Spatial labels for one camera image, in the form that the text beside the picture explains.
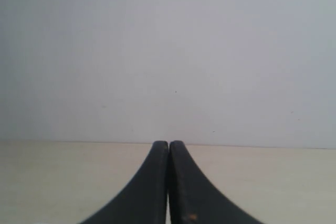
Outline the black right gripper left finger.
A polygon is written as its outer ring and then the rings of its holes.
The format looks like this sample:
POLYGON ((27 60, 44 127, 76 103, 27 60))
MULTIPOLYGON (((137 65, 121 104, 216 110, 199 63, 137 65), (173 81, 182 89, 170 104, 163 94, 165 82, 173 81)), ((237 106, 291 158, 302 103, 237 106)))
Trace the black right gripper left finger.
POLYGON ((168 143, 155 141, 128 184, 83 223, 165 223, 168 143))

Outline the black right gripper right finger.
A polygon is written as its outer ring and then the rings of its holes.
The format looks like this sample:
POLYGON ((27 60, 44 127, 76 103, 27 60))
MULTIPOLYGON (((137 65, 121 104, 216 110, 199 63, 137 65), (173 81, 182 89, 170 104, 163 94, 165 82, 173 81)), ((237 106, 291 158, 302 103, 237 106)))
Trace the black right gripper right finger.
POLYGON ((169 208, 171 223, 260 223, 209 181, 182 141, 170 143, 169 208))

